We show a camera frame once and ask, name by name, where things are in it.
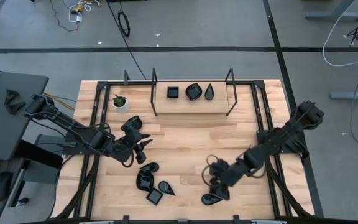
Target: black metal frame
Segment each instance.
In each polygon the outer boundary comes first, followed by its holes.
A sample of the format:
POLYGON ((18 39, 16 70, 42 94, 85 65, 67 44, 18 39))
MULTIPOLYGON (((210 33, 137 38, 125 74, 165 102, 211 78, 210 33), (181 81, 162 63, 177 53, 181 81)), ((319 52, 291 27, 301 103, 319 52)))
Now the black metal frame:
MULTIPOLYGON (((96 89, 96 95, 95 95, 95 99, 94 99, 94 103, 93 103, 93 110, 92 110, 92 117, 91 117, 91 123, 90 125, 94 125, 95 121, 96 121, 96 113, 99 109, 99 99, 100 99, 100 95, 101 95, 101 90, 104 88, 105 89, 105 93, 104 93, 104 100, 103 100, 103 107, 102 107, 102 115, 101 115, 101 120, 100 122, 106 122, 106 115, 107 115, 107 110, 108 110, 108 104, 109 104, 109 94, 110 94, 110 89, 113 86, 121 86, 121 85, 150 85, 151 86, 151 99, 150 102, 152 104, 152 108, 154 110, 154 114, 156 115, 155 112, 155 108, 154 108, 154 102, 153 102, 153 95, 154 95, 154 86, 156 84, 157 81, 157 76, 155 74, 155 69, 153 69, 152 72, 152 79, 151 80, 126 80, 126 81, 99 81, 98 85, 97 85, 97 89, 96 89)), ((264 81, 263 80, 239 80, 236 81, 234 79, 234 74, 232 69, 229 70, 229 73, 227 74, 226 79, 224 80, 226 82, 227 85, 233 85, 234 87, 234 96, 235 96, 235 103, 233 104, 233 106, 231 107, 230 111, 228 112, 228 114, 231 112, 231 110, 234 108, 234 106, 237 104, 237 92, 236 92, 236 85, 249 85, 252 91, 252 98, 254 101, 254 106, 255 106, 255 114, 256 114, 256 118, 257 118, 257 124, 258 124, 258 130, 259 131, 263 131, 264 130, 264 126, 263 126, 263 121, 262 121, 262 115, 260 112, 260 106, 259 106, 259 99, 258 99, 258 94, 257 94, 257 88, 260 89, 261 95, 262 95, 262 100, 264 102, 264 109, 265 109, 265 113, 266 113, 266 118, 268 121, 268 128, 272 129, 273 128, 273 122, 272 122, 272 117, 270 114, 270 108, 269 108, 269 103, 267 101, 267 94, 265 91, 265 85, 264 85, 264 81), (229 81, 227 80, 229 75, 232 76, 232 80, 229 81)), ((280 162, 280 156, 276 155, 275 158, 278 158, 278 160, 276 160, 276 169, 278 171, 278 174, 280 176, 280 178, 284 181, 284 177, 283 177, 283 171, 282 171, 282 166, 281 166, 281 162, 280 162)), ((95 156, 94 157, 94 163, 96 163, 96 167, 99 165, 99 156, 95 156)), ((86 170, 88 167, 88 162, 89 161, 89 156, 84 156, 84 161, 83 161, 83 168, 81 170, 81 176, 80 176, 80 184, 83 183, 85 176, 86 176, 86 170)), ((96 175, 93 177, 93 180, 91 181, 90 184, 90 188, 89 188, 89 196, 88 196, 88 201, 87 201, 87 206, 86 206, 86 214, 84 217, 80 217, 80 209, 81 209, 81 200, 79 200, 78 204, 75 207, 74 210, 74 218, 91 218, 91 212, 92 212, 92 205, 93 205, 93 199, 94 199, 94 191, 95 191, 95 187, 96 187, 96 178, 97 178, 97 172, 96 175)), ((277 200, 277 194, 275 191, 275 186, 274 186, 274 181, 268 176, 269 179, 269 189, 270 189, 270 197, 272 199, 272 207, 273 207, 273 212, 275 217, 279 217, 280 216, 280 211, 279 211, 279 207, 278 207, 278 200, 277 200)), ((290 216, 290 207, 285 206, 285 211, 286 211, 286 215, 290 216)), ((234 215, 233 216, 233 220, 191 220, 191 223, 249 223, 250 220, 240 220, 238 215, 234 215)), ((126 216, 125 219, 123 220, 115 220, 114 223, 180 223, 180 220, 159 220, 159 221, 155 221, 155 220, 145 220, 145 221, 129 221, 129 217, 126 216)))
MULTIPOLYGON (((200 81, 200 82, 225 82, 226 85, 232 85, 233 89, 234 89, 234 104, 230 107, 229 111, 226 113, 226 116, 229 116, 230 112, 233 110, 233 108, 235 107, 235 105, 237 104, 238 100, 237 100, 237 90, 236 90, 236 80, 234 79, 234 73, 233 73, 233 68, 229 69, 229 72, 226 75, 226 78, 224 79, 224 81, 219 81, 219 80, 195 80, 195 81, 200 81), (231 75, 231 83, 227 80, 229 78, 229 75, 231 75)), ((153 68, 153 72, 152 72, 152 81, 151 81, 151 86, 152 86, 152 91, 151 91, 151 96, 150 96, 150 103, 152 105, 153 108, 153 112, 154 112, 154 116, 158 116, 158 113, 155 110, 155 97, 154 97, 154 86, 157 85, 157 75, 155 74, 155 69, 153 68)), ((160 82, 171 82, 170 80, 163 80, 160 82)), ((176 80, 176 82, 188 82, 188 80, 183 80, 183 81, 178 81, 176 80)))

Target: wood grain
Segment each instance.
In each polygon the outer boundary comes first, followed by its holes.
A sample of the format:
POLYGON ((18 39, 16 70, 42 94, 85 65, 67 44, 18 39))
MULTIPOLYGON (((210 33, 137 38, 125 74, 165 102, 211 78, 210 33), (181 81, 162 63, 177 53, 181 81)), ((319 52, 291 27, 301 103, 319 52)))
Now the wood grain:
MULTIPOLYGON (((78 95, 74 117, 85 125, 89 125, 96 83, 97 81, 83 81, 78 95)), ((265 80, 265 84, 274 125, 282 126, 289 115, 281 82, 265 80)), ((114 94, 129 98, 129 112, 126 114, 117 114, 109 105, 107 122, 113 128, 113 134, 117 138, 121 137, 123 133, 119 127, 130 117, 139 115, 144 123, 141 132, 151 134, 153 139, 145 149, 145 163, 160 164, 160 170, 154 174, 155 186, 165 180, 170 183, 177 196, 164 195, 158 206, 152 205, 145 199, 147 193, 135 186, 140 165, 134 164, 127 169, 112 158, 102 157, 92 219, 122 220, 123 215, 130 215, 131 220, 216 220, 232 219, 233 215, 239 215, 241 219, 273 218, 266 176, 261 179, 242 178, 230 188, 229 201, 212 206, 201 203, 201 196, 208 192, 208 187, 201 180, 207 155, 214 154, 228 162, 234 162, 239 154, 256 144, 257 120, 250 87, 236 87, 239 102, 229 116, 161 114, 155 117, 150 105, 149 86, 113 86, 110 99, 114 94)), ((231 86, 227 87, 227 95, 229 104, 233 103, 231 86)), ((304 209, 313 213, 300 158, 294 154, 283 154, 281 158, 287 187, 304 209)), ((82 156, 76 156, 62 169, 54 215, 63 210, 77 190, 82 160, 82 156)), ((280 211, 284 214, 281 193, 276 189, 280 211)))
POLYGON ((186 96, 186 88, 194 82, 157 82, 155 92, 155 110, 158 114, 214 114, 227 113, 226 82, 197 82, 203 94, 197 99, 190 101, 186 96), (211 84, 215 93, 213 100, 204 97, 208 85, 211 84), (178 98, 167 98, 169 86, 179 87, 178 98))

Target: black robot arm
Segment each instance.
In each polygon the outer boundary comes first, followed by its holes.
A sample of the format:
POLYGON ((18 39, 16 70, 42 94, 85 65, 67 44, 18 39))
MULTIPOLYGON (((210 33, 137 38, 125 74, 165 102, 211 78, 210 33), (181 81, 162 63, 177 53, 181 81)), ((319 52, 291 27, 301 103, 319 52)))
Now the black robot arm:
POLYGON ((121 126, 121 130, 125 132, 125 135, 116 140, 116 137, 111 134, 111 128, 107 123, 86 127, 59 111, 50 97, 34 95, 32 98, 33 100, 25 110, 26 116, 37 120, 47 119, 59 125, 74 135, 77 142, 91 149, 95 154, 113 157, 124 163, 134 151, 139 164, 146 160, 146 156, 142 151, 144 146, 150 143, 152 139, 138 144, 140 140, 150 137, 149 134, 139 133, 142 125, 139 117, 133 117, 133 119, 121 126))
MULTIPOLYGON (((246 150, 236 159, 235 163, 229 165, 222 159, 212 162, 207 166, 212 177, 207 183, 210 186, 210 190, 209 194, 203 196, 202 202, 206 205, 211 205, 222 199, 229 200, 228 187, 236 184, 243 175, 252 177, 265 164, 268 175, 276 181, 298 215, 307 215, 308 213, 300 207, 285 187, 285 184, 278 178, 270 163, 270 155, 279 153, 282 146, 300 131, 316 128, 323 122, 323 116, 324 113, 315 107, 314 103, 310 101, 303 102, 292 111, 290 119, 283 127, 275 128, 263 136, 258 136, 261 144, 246 150)), ((302 153, 304 158, 308 156, 307 149, 303 149, 302 153)))

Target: gray floor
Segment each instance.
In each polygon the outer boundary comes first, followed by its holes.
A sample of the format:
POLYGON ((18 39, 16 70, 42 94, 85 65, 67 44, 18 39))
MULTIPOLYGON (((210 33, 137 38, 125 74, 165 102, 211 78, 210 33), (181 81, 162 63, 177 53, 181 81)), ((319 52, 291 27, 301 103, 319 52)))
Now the gray floor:
MULTIPOLYGON (((62 24, 75 28, 67 21, 62 2, 52 2, 62 24)), ((307 21, 305 12, 330 10, 338 1, 269 2, 282 47, 324 44, 333 23, 307 21)), ((262 1, 151 0, 124 2, 123 6, 131 22, 131 47, 273 47, 262 1)), ((117 11, 118 5, 113 4, 113 8, 117 11)), ((349 11, 358 12, 358 1, 349 11)), ((356 25, 339 24, 328 47, 347 47, 350 39, 343 35, 356 25)), ((106 5, 84 13, 79 30, 67 33, 57 26, 49 0, 34 4, 29 0, 6 1, 0 12, 0 48, 54 47, 124 47, 124 42, 106 5)), ((274 52, 142 52, 134 56, 148 77, 156 68, 159 78, 221 78, 232 67, 236 78, 282 78, 274 52)), ((351 104, 328 97, 332 90, 354 89, 358 65, 330 67, 321 53, 284 53, 284 58, 296 102, 315 101, 326 113, 317 130, 306 132, 324 216, 358 220, 358 145, 349 130, 351 104)), ((327 58, 347 63, 358 60, 358 53, 327 53, 327 58)), ((129 53, 0 54, 0 70, 47 75, 47 91, 73 99, 81 80, 121 78, 124 69, 132 79, 141 78, 129 53)), ((358 103, 354 131, 358 137, 358 103)), ((56 135, 30 124, 24 139, 35 141, 39 133, 56 135)), ((31 198, 30 204, 6 209, 0 223, 43 220, 53 201, 53 187, 29 184, 22 196, 31 198)))

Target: wooden tabletop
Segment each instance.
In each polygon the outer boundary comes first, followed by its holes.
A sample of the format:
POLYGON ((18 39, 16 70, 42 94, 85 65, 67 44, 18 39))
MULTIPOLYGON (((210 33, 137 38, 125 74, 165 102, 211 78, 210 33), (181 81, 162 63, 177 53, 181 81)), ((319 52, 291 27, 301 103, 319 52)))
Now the wooden tabletop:
MULTIPOLYGON (((97 81, 82 81, 74 118, 84 125, 90 124, 90 117, 97 81)), ((287 103, 280 80, 265 80, 273 123, 282 126, 289 118, 287 103)), ((102 157, 99 164, 93 201, 92 220, 122 220, 129 215, 131 220, 231 220, 233 215, 240 219, 274 218, 266 175, 261 179, 243 177, 231 187, 231 199, 212 206, 201 203, 201 196, 208 193, 201 179, 206 157, 214 154, 229 163, 244 150, 257 144, 255 132, 257 120, 249 85, 237 85, 238 104, 229 116, 224 114, 159 114, 154 116, 150 105, 150 86, 113 86, 114 94, 127 97, 129 112, 118 114, 109 105, 107 122, 112 133, 121 137, 119 127, 132 116, 139 115, 143 121, 142 133, 151 134, 153 141, 146 147, 149 162, 157 162, 160 170, 154 174, 154 186, 167 181, 176 196, 164 195, 155 206, 146 200, 147 192, 135 186, 139 167, 136 162, 131 168, 123 167, 113 158, 102 157)), ((229 103, 234 101, 232 86, 227 86, 229 103)), ((99 105, 102 105, 104 93, 99 105)), ((101 109, 96 123, 100 122, 101 109)), ((265 116, 264 127, 267 129, 265 116)), ((303 208, 313 212, 305 173, 296 154, 281 155, 287 187, 303 208)), ((59 214, 78 188, 83 156, 75 156, 67 162, 60 174, 57 187, 57 201, 53 215, 59 214)), ((283 200, 278 192, 280 212, 284 215, 283 200)), ((85 202, 81 214, 85 214, 85 202)))

